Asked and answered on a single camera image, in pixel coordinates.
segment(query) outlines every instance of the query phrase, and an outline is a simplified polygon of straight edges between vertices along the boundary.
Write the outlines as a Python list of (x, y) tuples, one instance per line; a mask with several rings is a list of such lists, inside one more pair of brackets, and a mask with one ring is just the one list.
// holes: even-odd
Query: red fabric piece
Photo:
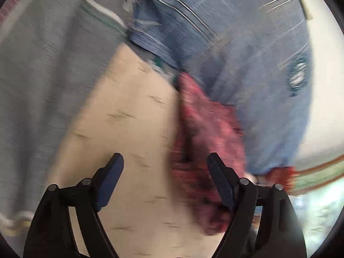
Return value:
[(204, 233), (224, 232), (230, 212), (220, 199), (206, 159), (216, 152), (239, 177), (245, 173), (242, 131), (232, 106), (212, 102), (186, 73), (179, 77), (180, 124), (172, 151), (172, 176), (185, 191)]

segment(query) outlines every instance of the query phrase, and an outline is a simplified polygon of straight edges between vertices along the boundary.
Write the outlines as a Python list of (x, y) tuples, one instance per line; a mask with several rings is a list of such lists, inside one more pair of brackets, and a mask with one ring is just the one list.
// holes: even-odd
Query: red garment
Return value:
[[(235, 108), (212, 102), (186, 73), (179, 77), (180, 123), (172, 150), (172, 176), (185, 192), (196, 221), (207, 235), (224, 232), (229, 209), (221, 202), (207, 169), (206, 159), (216, 152), (239, 177), (245, 173), (242, 131)], [(285, 188), (293, 168), (275, 168), (260, 177), (263, 185), (281, 183)]]

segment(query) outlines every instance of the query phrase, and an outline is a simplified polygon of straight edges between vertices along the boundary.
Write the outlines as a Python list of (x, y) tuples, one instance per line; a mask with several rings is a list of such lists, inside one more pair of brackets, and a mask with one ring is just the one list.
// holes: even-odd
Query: gray garment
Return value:
[(131, 1), (130, 39), (187, 71), (213, 101), (236, 107), (248, 172), (291, 165), (311, 100), (300, 1)]
[(17, 18), (0, 43), (0, 213), (10, 220), (35, 212), (73, 115), (126, 36), (86, 0), (32, 0)]

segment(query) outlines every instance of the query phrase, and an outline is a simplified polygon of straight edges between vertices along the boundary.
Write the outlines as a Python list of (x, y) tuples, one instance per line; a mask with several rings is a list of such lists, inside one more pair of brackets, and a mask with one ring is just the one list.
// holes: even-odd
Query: embroidered patch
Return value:
[(291, 97), (295, 97), (308, 84), (308, 61), (302, 56), (297, 57), (292, 61), (288, 70), (287, 82), (291, 91)]

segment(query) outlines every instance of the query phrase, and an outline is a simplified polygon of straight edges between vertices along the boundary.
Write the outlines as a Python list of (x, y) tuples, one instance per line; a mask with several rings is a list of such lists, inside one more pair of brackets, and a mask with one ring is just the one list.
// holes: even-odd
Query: screw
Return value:
[(250, 183), (250, 181), (249, 181), (247, 178), (242, 177), (242, 178), (240, 179), (240, 183), (241, 183), (241, 184), (244, 184), (244, 185), (247, 185), (247, 184)]
[(48, 190), (49, 190), (49, 191), (54, 191), (56, 188), (57, 188), (57, 185), (56, 185), (56, 184), (50, 184), (50, 185), (48, 186)]
[(91, 183), (91, 179), (90, 179), (90, 178), (84, 178), (84, 179), (81, 181), (81, 183), (82, 183), (83, 185), (89, 185), (89, 184)]
[(276, 184), (275, 184), (275, 188), (276, 188), (277, 190), (282, 190), (282, 189), (283, 189), (283, 186), (282, 186), (282, 184), (276, 183)]

